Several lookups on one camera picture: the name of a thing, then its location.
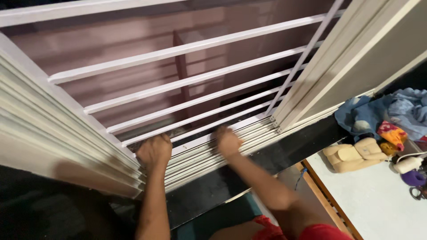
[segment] hand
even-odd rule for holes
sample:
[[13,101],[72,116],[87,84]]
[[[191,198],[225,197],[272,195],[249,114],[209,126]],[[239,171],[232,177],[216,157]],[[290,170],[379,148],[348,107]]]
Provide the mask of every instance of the hand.
[[147,139],[136,152],[136,156],[145,164],[148,171],[155,167],[164,167],[172,156],[170,138],[162,133]]
[[239,148],[243,140],[239,139],[231,128],[220,126],[215,134],[218,143],[218,151],[225,159],[229,160],[229,157],[232,155],[239,154]]

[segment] blue string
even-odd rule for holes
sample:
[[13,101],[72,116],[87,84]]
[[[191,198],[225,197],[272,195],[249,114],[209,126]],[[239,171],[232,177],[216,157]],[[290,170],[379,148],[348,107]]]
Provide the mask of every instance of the blue string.
[[303,170],[302,170],[302,172],[301,172],[301,175],[299,176],[299,178],[298,178],[298,180],[296,180],[296,184],[295,184],[295,191],[296,191],[296,187],[298,186],[298,182],[299,182],[299,180],[302,178],[302,176],[304,175],[304,173],[307,171],[307,168],[305,167]]

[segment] blue cloth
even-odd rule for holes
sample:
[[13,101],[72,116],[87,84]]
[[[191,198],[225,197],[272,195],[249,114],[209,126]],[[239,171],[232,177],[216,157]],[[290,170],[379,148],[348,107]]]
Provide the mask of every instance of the blue cloth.
[[427,90],[400,89],[392,97],[390,122],[402,128],[411,140],[427,135]]
[[383,96],[372,102],[370,100],[368,96],[351,98],[335,112],[338,124],[354,136],[355,142],[361,134],[366,133],[372,133],[375,139],[380,140],[377,129],[384,120],[389,121],[387,109],[392,103],[392,96]]

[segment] purple object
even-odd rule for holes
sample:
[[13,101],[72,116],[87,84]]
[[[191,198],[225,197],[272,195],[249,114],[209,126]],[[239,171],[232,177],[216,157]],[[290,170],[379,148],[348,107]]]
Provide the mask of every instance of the purple object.
[[426,184],[426,178],[419,172],[412,170],[401,175],[402,180],[409,186],[422,186]]

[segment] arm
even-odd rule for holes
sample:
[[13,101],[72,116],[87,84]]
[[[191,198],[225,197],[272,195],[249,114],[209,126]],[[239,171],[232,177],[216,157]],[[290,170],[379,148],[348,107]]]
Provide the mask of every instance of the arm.
[[302,204],[294,191],[239,153],[242,141],[231,129],[220,127],[216,134],[219,152],[271,211],[286,237],[297,239],[306,227],[323,223]]
[[164,175],[171,155],[172,143],[166,134],[149,138],[137,151],[147,169],[144,200],[135,234],[137,240],[170,239]]

